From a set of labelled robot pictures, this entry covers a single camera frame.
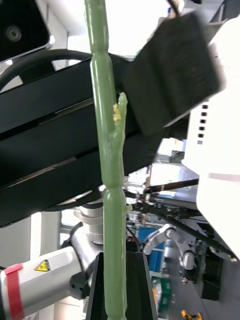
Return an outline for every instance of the black camera housing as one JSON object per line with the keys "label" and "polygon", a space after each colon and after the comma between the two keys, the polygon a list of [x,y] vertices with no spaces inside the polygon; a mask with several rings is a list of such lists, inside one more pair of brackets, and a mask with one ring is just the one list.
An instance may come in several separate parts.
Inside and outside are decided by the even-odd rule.
{"label": "black camera housing", "polygon": [[0,63],[43,49],[49,39],[35,0],[0,1]]}

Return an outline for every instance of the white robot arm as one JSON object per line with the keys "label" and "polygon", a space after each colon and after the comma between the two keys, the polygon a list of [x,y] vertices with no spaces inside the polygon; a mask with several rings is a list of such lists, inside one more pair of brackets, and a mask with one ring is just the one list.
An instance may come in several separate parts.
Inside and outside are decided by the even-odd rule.
{"label": "white robot arm", "polygon": [[176,243],[180,251],[180,265],[186,270],[192,270],[195,266],[194,253],[183,236],[177,232],[176,228],[172,224],[167,223],[162,228],[151,233],[147,237],[143,252],[145,255],[150,255],[153,248],[157,247],[167,239],[171,239]]}
{"label": "white robot arm", "polygon": [[103,251],[103,204],[98,200],[87,207],[81,208],[84,219],[66,247],[0,273],[1,320],[22,320],[68,296],[88,295],[94,261]]}

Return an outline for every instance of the yellow warning label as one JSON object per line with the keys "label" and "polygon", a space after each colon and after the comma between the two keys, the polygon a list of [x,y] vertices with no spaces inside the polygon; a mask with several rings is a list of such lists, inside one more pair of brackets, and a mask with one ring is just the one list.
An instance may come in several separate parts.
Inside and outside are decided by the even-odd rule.
{"label": "yellow warning label", "polygon": [[43,271],[43,272],[50,271],[49,261],[48,260],[42,261],[34,270]]}

